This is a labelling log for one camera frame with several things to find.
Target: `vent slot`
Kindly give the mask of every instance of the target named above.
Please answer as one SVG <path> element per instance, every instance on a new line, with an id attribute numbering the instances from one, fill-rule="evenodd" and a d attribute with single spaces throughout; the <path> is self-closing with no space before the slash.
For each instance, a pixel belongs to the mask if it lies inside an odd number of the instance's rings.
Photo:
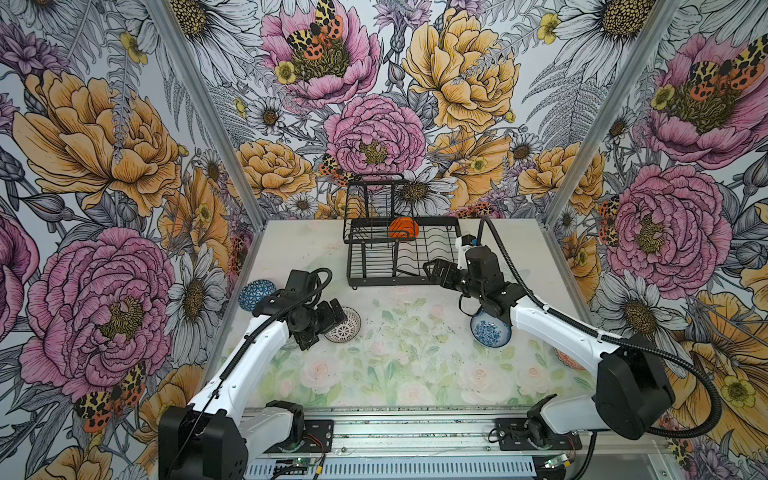
<path id="1" fill-rule="evenodd" d="M 259 459 L 248 465 L 245 480 L 269 480 L 275 460 Z M 315 468 L 305 475 L 281 475 L 280 480 L 311 479 Z M 384 478 L 528 478 L 536 475 L 530 456 L 438 457 L 438 458 L 328 458 L 323 480 L 369 480 Z"/>

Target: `red wire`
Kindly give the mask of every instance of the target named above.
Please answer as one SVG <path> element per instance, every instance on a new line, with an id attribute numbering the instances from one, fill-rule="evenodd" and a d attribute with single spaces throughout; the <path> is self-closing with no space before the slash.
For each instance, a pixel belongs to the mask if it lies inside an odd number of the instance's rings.
<path id="1" fill-rule="evenodd" d="M 323 443 L 322 443 L 320 440 L 318 440 L 316 436 L 312 435 L 311 433 L 306 433 L 306 434 L 304 434 L 304 435 L 305 435 L 305 436 L 308 436 L 308 437 L 310 437 L 312 440 L 314 440 L 314 441 L 315 441 L 315 443 L 316 443 L 317 445 L 320 445 L 320 448 L 322 449 L 323 455 L 325 455 L 325 454 L 326 454 L 326 446 L 325 446 L 325 445 L 323 445 Z"/>
<path id="2" fill-rule="evenodd" d="M 566 435 L 565 438 L 568 439 L 568 443 L 571 444 L 571 453 L 573 454 L 572 457 L 576 459 L 576 445 L 574 445 L 573 440 L 571 440 L 569 435 Z"/>

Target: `bowl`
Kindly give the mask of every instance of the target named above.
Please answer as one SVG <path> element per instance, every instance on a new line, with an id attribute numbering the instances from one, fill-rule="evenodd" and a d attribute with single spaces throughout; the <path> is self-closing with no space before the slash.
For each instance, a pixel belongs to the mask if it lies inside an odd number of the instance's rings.
<path id="1" fill-rule="evenodd" d="M 512 327 L 484 310 L 472 317 L 469 329 L 478 342 L 491 348 L 506 345 L 512 337 Z"/>

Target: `pink peony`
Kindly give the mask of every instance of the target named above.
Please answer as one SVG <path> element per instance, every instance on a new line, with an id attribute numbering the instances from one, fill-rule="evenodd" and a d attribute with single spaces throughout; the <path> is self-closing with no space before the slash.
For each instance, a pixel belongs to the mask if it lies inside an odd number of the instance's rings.
<path id="1" fill-rule="evenodd" d="M 616 273 L 655 283 L 663 298 L 692 295 L 725 261 L 732 236 L 715 181 L 692 165 L 641 168 L 619 196 L 619 241 L 607 256 Z"/>
<path id="2" fill-rule="evenodd" d="M 358 93 L 370 91 L 376 83 L 381 57 L 377 35 L 368 36 L 368 30 L 360 25 L 360 18 L 354 8 L 347 12 L 340 2 L 335 2 L 335 6 L 336 15 L 343 22 L 342 39 L 338 48 L 342 48 L 344 52 L 339 56 L 344 57 L 349 54 L 349 65 L 343 69 L 343 73 L 335 71 L 318 78 L 297 76 L 295 80 L 291 77 L 293 81 L 285 86 L 302 108 L 322 108 L 323 105 L 348 101 Z M 279 16 L 267 15 L 262 19 L 262 49 L 266 51 L 262 59 L 266 67 L 275 68 L 280 65 L 280 62 L 290 62 L 292 68 L 296 67 L 293 65 L 296 63 L 293 57 L 294 51 L 288 45 L 286 37 L 295 31 L 309 30 L 310 23 L 315 21 L 315 10 L 314 6 L 306 14 L 296 10 L 293 16 L 288 16 L 284 10 L 281 10 Z M 312 61 L 319 65 L 325 60 L 321 58 Z M 339 66 L 327 65 L 327 69 L 338 70 Z"/>
<path id="3" fill-rule="evenodd" d="M 111 389 L 139 362 L 155 373 L 170 349 L 163 328 L 173 282 L 165 252 L 128 228 L 54 253 L 29 289 L 36 336 L 24 345 L 22 378 L 78 399 Z"/>
<path id="4" fill-rule="evenodd" d="M 325 123 L 328 153 L 356 174 L 400 174 L 424 160 L 419 116 L 378 95 L 356 97 Z"/>
<path id="5" fill-rule="evenodd" d="M 690 96 L 691 65 L 712 61 L 717 65 L 735 58 L 747 47 L 731 47 L 694 35 L 667 63 L 656 80 L 650 115 L 633 129 L 639 143 L 663 151 L 679 162 L 696 162 L 713 170 L 750 151 L 768 133 L 768 75 L 739 91 L 718 88 L 704 101 Z"/>
<path id="6" fill-rule="evenodd" d="M 16 324 L 24 303 L 24 284 L 37 270 L 35 241 L 16 219 L 0 212 L 0 341 Z"/>

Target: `orange ball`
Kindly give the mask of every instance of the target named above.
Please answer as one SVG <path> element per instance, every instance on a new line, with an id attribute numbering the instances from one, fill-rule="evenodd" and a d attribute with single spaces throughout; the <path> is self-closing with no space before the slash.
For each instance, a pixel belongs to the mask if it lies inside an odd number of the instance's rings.
<path id="1" fill-rule="evenodd" d="M 418 237 L 419 224 L 411 217 L 397 217 L 389 224 L 389 236 L 392 238 Z"/>

